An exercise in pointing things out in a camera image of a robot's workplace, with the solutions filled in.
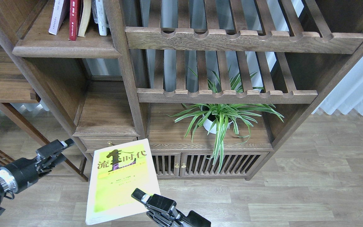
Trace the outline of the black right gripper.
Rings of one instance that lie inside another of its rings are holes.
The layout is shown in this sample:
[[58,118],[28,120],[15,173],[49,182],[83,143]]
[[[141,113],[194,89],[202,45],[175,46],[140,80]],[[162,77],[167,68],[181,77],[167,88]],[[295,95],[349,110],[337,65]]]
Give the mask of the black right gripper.
[[159,227],[210,227],[211,222],[191,210],[187,216],[176,210],[176,201],[158,195],[148,195],[136,188],[131,194],[135,200],[144,204],[150,217]]

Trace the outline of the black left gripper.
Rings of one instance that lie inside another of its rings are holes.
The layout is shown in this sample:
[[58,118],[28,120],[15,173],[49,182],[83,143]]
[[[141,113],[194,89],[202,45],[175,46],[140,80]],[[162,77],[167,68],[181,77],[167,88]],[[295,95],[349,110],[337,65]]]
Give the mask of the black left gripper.
[[54,166],[66,161],[62,151],[74,144],[69,138],[54,140],[36,150],[33,159],[20,158],[5,166],[0,165],[0,184],[4,192],[18,194],[49,174]]

